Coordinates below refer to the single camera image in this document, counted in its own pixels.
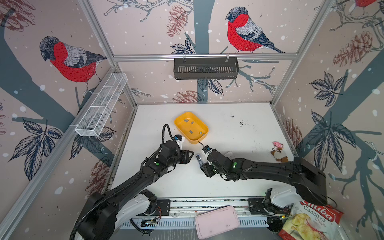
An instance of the white mesh shelf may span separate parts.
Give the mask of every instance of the white mesh shelf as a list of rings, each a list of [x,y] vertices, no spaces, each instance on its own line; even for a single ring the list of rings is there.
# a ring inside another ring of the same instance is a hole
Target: white mesh shelf
[[[126,83],[125,73],[112,73],[109,76],[75,129],[80,136],[100,135]]]

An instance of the keychain plush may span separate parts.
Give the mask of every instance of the keychain plush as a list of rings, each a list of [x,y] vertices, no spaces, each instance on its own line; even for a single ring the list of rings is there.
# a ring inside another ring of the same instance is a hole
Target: keychain plush
[[[276,158],[276,161],[278,162],[288,162],[287,154],[285,154],[281,147],[278,147],[277,150],[272,148],[271,154]]]

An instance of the pink tray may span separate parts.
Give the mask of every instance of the pink tray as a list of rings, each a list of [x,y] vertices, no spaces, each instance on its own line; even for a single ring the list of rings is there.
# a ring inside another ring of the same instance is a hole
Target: pink tray
[[[240,226],[236,210],[233,206],[201,214],[195,217],[195,224],[199,239],[209,238]]]

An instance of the white table surface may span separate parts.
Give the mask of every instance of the white table surface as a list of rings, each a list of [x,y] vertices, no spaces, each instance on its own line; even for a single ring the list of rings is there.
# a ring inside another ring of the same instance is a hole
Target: white table surface
[[[209,128],[202,141],[225,154],[232,151],[233,158],[245,158],[258,162],[276,162],[270,151],[272,142],[285,145],[288,159],[293,154],[283,136],[268,103],[228,104],[162,104],[140,105],[118,166],[113,187],[129,179],[140,169],[140,163],[149,157],[161,143],[164,124],[170,126],[173,135],[181,134],[174,120],[184,112],[194,113]],[[166,130],[165,141],[170,140]],[[183,149],[201,154],[200,144],[185,140]],[[200,170],[194,157],[190,163],[177,164],[176,169],[147,187],[157,197],[248,197],[263,196],[268,188],[286,184],[265,179],[224,181],[219,175],[208,178]]]

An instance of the cassava chips bag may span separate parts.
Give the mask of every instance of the cassava chips bag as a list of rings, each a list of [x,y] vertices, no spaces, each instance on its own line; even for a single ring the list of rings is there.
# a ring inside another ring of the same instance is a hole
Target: cassava chips bag
[[[316,206],[306,201],[295,203],[279,236],[284,240],[332,240],[342,212],[331,206]]]

